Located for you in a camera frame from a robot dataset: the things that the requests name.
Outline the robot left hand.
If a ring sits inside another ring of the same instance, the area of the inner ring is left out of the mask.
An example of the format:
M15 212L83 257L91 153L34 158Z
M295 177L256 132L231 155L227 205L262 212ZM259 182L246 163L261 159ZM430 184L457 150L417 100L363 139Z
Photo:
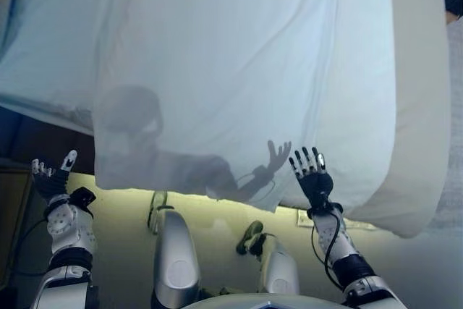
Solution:
M77 151L71 150L58 169L46 166L39 158L31 161L31 173L37 193L49 204L55 197L67 195L67 180L77 159Z

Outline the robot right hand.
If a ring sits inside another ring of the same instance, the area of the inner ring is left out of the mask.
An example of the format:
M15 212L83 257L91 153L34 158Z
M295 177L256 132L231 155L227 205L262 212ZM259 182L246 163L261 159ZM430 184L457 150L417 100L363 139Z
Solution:
M326 160L316 147L296 150L289 157L289 164L310 207L320 210L328 205L328 197L334 188L334 181L326 168Z

